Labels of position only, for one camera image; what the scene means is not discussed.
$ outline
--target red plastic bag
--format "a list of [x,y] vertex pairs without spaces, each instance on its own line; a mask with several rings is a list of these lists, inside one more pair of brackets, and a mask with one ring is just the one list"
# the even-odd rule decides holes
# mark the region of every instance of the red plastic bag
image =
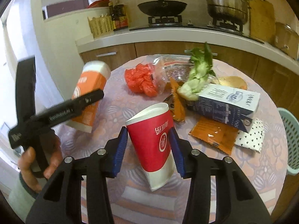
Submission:
[[149,97],[155,97],[158,94],[148,64],[138,64],[135,69],[126,69],[125,80],[129,89],[134,93],[145,93]]

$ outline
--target yellow basket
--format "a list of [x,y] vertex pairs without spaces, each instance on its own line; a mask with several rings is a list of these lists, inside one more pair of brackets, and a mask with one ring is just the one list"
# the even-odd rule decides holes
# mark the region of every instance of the yellow basket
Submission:
[[113,32],[111,16],[103,16],[92,19],[88,18],[88,22],[94,38]]

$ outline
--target black wok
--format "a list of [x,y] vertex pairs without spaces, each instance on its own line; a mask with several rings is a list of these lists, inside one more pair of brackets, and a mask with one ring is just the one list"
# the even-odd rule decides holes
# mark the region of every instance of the black wok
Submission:
[[185,10],[187,3],[179,1],[158,0],[140,3],[140,11],[151,17],[171,17]]

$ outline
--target polka dot packet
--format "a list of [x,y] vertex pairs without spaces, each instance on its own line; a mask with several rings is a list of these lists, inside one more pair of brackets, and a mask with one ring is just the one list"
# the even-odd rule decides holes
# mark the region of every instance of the polka dot packet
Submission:
[[259,153],[262,151],[265,136],[264,124],[260,119],[254,119],[249,133],[239,130],[235,145],[250,148]]

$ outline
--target cabinet handle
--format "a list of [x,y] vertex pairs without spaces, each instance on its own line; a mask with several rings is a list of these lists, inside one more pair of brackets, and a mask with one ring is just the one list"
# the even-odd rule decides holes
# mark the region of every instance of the cabinet handle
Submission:
[[117,52],[109,52],[109,53],[105,53],[105,54],[100,54],[100,55],[96,55],[96,57],[103,57],[103,56],[108,56],[108,55],[116,55]]
[[[185,52],[185,53],[188,53],[189,51],[190,51],[190,50],[186,49],[184,52]],[[212,53],[212,55],[213,55],[213,56],[217,56],[218,54],[217,54],[217,53]]]

